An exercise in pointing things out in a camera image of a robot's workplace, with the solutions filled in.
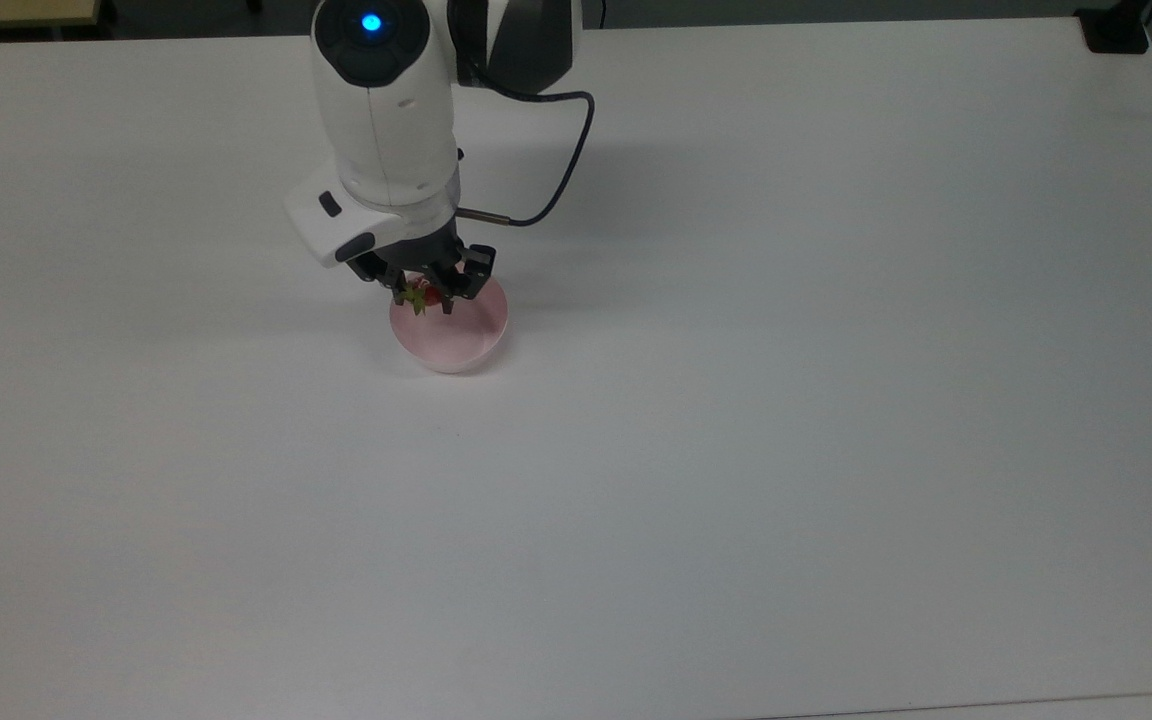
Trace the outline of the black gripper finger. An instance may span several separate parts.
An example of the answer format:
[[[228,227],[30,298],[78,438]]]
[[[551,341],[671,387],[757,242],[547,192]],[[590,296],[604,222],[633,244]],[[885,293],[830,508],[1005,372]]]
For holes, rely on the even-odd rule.
[[[435,291],[444,314],[452,314],[460,300],[472,301],[493,275],[497,251],[493,247],[453,247],[444,262],[435,264]]]
[[[411,306],[414,302],[412,286],[408,282],[404,270],[397,268],[380,258],[353,258],[353,273],[361,281],[376,283],[391,291],[394,305]]]

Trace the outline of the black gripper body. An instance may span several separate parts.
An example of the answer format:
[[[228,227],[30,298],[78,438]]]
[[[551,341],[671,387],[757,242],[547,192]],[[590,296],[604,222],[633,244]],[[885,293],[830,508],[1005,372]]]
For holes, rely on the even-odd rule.
[[[456,228],[440,228],[422,237],[380,247],[376,258],[403,273],[425,274],[430,270],[454,268],[463,262],[465,249]]]

